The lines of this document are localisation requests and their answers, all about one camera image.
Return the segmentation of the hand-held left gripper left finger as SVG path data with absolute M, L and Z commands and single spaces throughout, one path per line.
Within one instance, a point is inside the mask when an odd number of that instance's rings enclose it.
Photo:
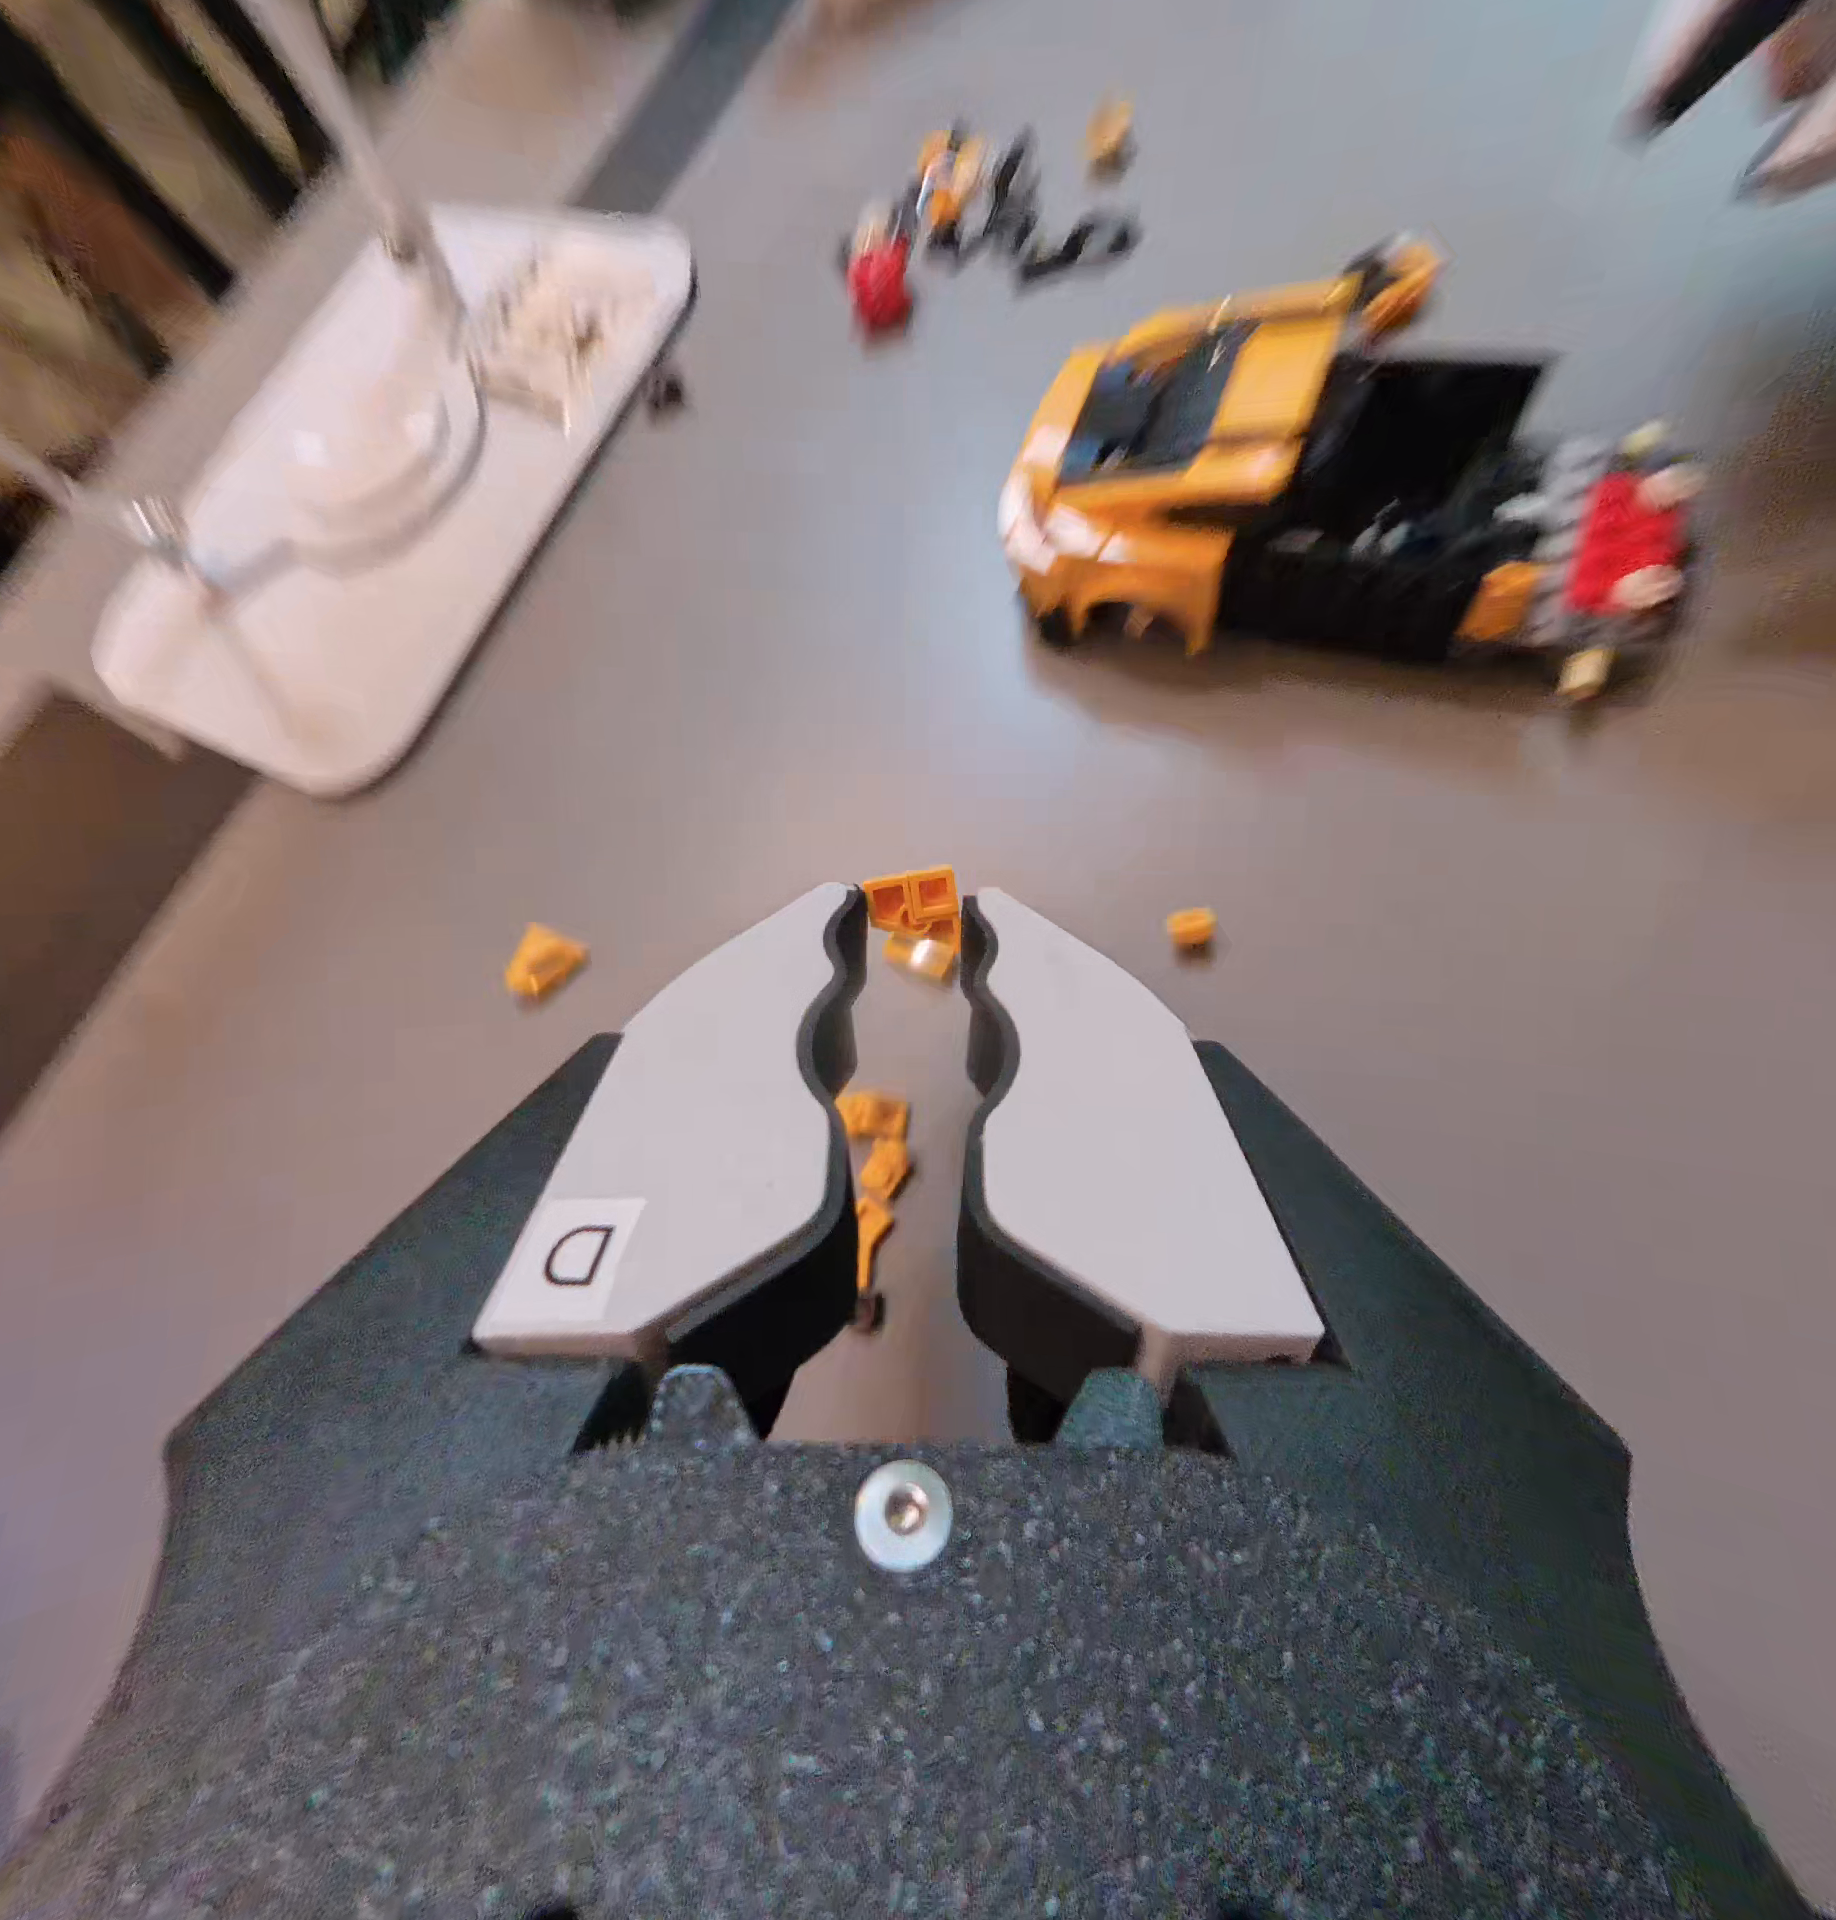
M 853 1222 L 835 1091 L 863 901 L 825 880 L 644 1005 L 474 1323 L 491 1357 L 648 1361 Z

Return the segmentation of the red lego seat piece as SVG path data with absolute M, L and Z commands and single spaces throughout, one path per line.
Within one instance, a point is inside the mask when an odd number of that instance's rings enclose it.
M 907 212 L 869 208 L 843 249 L 845 291 L 863 339 L 902 332 L 914 315 L 914 235 Z

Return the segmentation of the lego sticker sheet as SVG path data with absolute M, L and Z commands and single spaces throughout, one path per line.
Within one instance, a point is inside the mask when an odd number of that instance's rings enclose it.
M 488 400 L 569 428 L 607 348 L 612 299 L 584 249 L 536 253 L 474 311 L 474 380 Z

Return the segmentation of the orange lego pieces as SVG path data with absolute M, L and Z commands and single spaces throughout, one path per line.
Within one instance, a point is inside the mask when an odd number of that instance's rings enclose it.
M 936 936 L 884 930 L 884 960 L 934 988 L 951 981 L 962 947 L 960 920 Z M 564 988 L 588 963 L 588 947 L 540 924 L 529 924 L 506 967 L 506 988 L 522 1004 L 540 1004 Z M 910 1177 L 908 1102 L 879 1088 L 838 1096 L 843 1131 L 855 1161 L 857 1295 L 876 1291 L 876 1259 L 897 1225 L 897 1201 Z

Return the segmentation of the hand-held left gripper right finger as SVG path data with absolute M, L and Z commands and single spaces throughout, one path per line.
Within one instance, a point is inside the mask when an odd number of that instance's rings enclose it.
M 1021 898 L 964 910 L 962 1320 L 1012 1373 L 1310 1366 L 1326 1324 L 1187 1024 Z

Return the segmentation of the pile of small lego parts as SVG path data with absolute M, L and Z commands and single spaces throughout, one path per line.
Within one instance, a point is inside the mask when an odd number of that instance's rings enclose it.
M 962 123 L 933 131 L 917 155 L 914 220 L 931 257 L 962 263 L 997 250 L 1021 265 L 1040 228 L 1035 133 L 995 145 Z

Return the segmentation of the black lego arch piece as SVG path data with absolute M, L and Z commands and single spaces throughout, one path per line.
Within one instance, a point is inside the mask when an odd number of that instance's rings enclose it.
M 1134 253 L 1143 239 L 1145 228 L 1135 214 L 1094 211 L 1082 214 L 1068 232 L 1022 250 L 1013 269 L 1013 281 L 1021 288 L 1035 288 L 1075 272 L 1103 271 Z

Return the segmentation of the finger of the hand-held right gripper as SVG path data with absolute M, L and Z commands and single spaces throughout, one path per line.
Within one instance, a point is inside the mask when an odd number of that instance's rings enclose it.
M 1657 138 L 1675 126 L 1809 10 L 1809 2 L 1660 4 L 1626 86 L 1626 138 Z
M 1791 113 L 1738 181 L 1747 201 L 1791 199 L 1836 183 L 1836 67 L 1807 73 Z

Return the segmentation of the yellow black lego car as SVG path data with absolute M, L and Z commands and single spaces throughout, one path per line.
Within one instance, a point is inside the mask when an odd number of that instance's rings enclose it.
M 1339 272 L 1084 345 L 998 500 L 1032 628 L 1537 667 L 1567 708 L 1693 607 L 1704 469 L 1668 422 L 1529 436 L 1550 355 L 1365 340 Z

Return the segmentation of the white stand base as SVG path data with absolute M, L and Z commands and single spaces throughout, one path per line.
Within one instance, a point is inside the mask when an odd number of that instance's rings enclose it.
M 179 503 L 225 594 L 140 559 L 91 643 L 129 714 L 319 800 L 427 734 L 695 303 L 660 219 L 441 205 L 436 239 L 463 320 L 365 245 Z M 569 428 L 488 400 L 471 365 L 480 300 L 557 246 L 612 299 Z

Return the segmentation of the bent metal stand rod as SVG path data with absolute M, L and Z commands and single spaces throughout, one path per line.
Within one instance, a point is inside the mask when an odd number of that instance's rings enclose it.
M 224 579 L 193 544 L 180 508 L 161 495 L 123 495 L 72 479 L 40 452 L 21 449 L 0 431 L 0 467 L 7 467 L 56 510 L 89 518 L 132 540 L 141 554 L 187 579 L 207 595 L 225 594 Z

